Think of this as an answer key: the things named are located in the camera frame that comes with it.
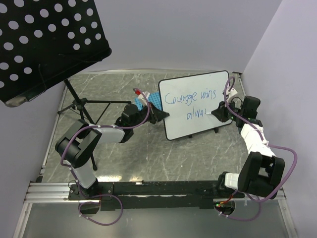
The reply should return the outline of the white whiteboard black frame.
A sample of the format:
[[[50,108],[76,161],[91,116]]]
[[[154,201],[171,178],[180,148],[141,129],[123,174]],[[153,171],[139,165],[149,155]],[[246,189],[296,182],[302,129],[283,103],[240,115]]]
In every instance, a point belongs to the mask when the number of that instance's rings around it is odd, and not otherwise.
[[[164,119],[166,138],[174,140],[230,124],[231,120],[220,122],[205,114],[223,101],[228,78],[227,71],[218,71],[161,80],[158,88],[162,110],[170,114]]]

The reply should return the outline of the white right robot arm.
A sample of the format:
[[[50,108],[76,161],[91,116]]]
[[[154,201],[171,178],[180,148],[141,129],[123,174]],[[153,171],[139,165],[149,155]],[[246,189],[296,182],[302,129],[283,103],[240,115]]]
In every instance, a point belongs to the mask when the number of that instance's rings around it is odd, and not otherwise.
[[[246,96],[240,108],[235,107],[233,101],[228,105],[221,101],[218,108],[211,112],[220,122],[236,122],[248,150],[240,173],[223,172],[219,176],[221,182],[216,185],[216,191],[221,197],[228,197],[237,190],[265,198],[282,180],[285,162],[267,146],[263,124],[256,118],[260,103],[260,99]]]

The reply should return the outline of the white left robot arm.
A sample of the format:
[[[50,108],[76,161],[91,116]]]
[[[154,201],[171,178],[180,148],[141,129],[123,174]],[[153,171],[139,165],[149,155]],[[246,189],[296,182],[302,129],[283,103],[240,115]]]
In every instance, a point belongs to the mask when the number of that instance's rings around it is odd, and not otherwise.
[[[146,123],[156,124],[167,118],[169,113],[149,103],[141,110],[134,104],[125,106],[121,116],[113,125],[102,127],[77,120],[55,145],[61,156],[61,165],[70,169],[86,199],[93,199],[99,193],[99,182],[88,162],[93,157],[97,144],[125,143],[134,134],[133,129]]]

